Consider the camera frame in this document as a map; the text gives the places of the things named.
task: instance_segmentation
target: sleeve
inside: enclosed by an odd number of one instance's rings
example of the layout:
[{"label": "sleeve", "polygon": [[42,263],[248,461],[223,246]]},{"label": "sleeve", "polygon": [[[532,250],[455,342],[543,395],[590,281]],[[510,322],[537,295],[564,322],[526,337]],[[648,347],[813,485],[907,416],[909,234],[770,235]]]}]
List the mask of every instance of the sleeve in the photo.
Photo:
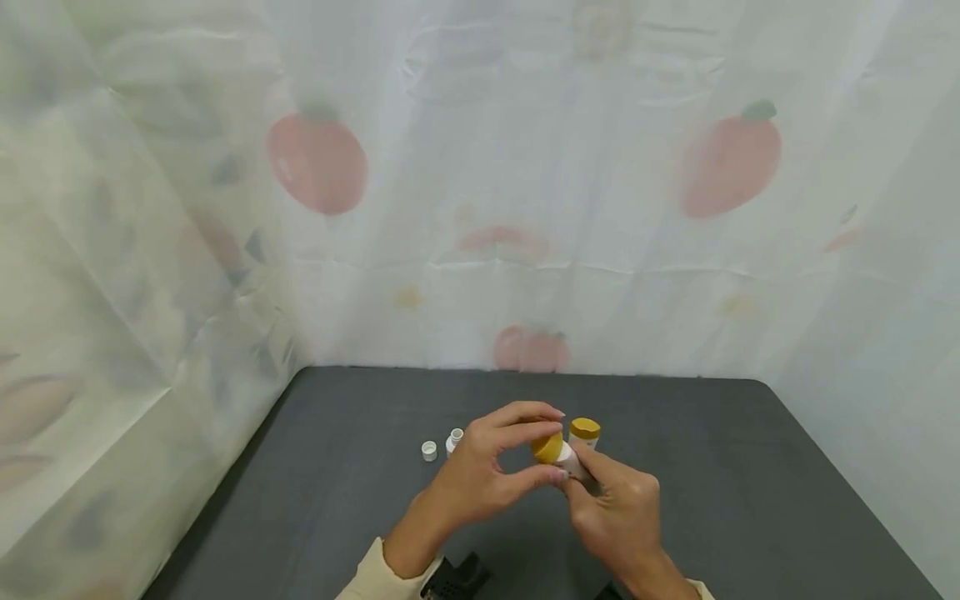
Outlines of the sleeve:
[{"label": "sleeve", "polygon": [[688,579],[687,581],[697,590],[702,600],[715,600],[713,594],[710,593],[710,590],[707,589],[707,586],[705,586],[703,582],[693,581],[692,579]]},{"label": "sleeve", "polygon": [[383,540],[377,538],[357,566],[356,576],[336,600],[420,600],[420,590],[440,561],[440,557],[434,559],[419,577],[400,579],[383,560]]}]

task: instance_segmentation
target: small white cap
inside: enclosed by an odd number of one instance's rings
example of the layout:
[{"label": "small white cap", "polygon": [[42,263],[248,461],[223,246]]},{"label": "small white cap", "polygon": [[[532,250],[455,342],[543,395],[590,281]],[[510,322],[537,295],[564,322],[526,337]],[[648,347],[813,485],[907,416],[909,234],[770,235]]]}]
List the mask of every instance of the small white cap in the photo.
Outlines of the small white cap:
[{"label": "small white cap", "polygon": [[432,463],[437,460],[437,444],[427,440],[420,446],[420,453],[423,455],[423,460],[427,463]]}]

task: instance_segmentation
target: white curtain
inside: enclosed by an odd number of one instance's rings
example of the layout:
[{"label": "white curtain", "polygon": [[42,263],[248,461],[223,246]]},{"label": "white curtain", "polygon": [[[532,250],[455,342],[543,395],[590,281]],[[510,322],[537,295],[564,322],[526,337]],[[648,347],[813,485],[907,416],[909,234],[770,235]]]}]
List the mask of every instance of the white curtain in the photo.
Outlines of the white curtain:
[{"label": "white curtain", "polygon": [[960,594],[960,3],[269,8],[317,362],[758,378]]},{"label": "white curtain", "polygon": [[309,360],[760,379],[960,594],[958,69],[953,0],[0,0],[0,600],[135,598]]},{"label": "white curtain", "polygon": [[261,16],[0,2],[0,600],[138,597],[298,367]]}]

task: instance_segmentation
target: black clamp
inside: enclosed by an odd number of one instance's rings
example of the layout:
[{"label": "black clamp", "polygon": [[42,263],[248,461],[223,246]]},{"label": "black clamp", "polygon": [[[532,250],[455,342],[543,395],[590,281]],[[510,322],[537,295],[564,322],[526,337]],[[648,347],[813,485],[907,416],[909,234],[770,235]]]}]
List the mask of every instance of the black clamp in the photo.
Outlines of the black clamp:
[{"label": "black clamp", "polygon": [[624,600],[620,592],[616,590],[613,583],[606,584],[594,600]]},{"label": "black clamp", "polygon": [[437,570],[420,590],[420,598],[427,600],[472,600],[490,579],[490,571],[480,557],[470,553],[460,566],[443,559]]}]

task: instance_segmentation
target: yellow bottle cap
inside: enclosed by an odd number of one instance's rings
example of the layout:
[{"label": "yellow bottle cap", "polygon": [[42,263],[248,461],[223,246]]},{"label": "yellow bottle cap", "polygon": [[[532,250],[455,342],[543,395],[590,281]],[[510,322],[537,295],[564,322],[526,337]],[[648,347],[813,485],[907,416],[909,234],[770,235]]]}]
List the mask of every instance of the yellow bottle cap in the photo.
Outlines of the yellow bottle cap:
[{"label": "yellow bottle cap", "polygon": [[586,417],[578,417],[570,422],[570,435],[581,440],[596,440],[600,437],[600,423]]},{"label": "yellow bottle cap", "polygon": [[549,465],[560,458],[560,451],[564,449],[564,434],[558,431],[552,436],[534,440],[530,449],[538,463]]}]

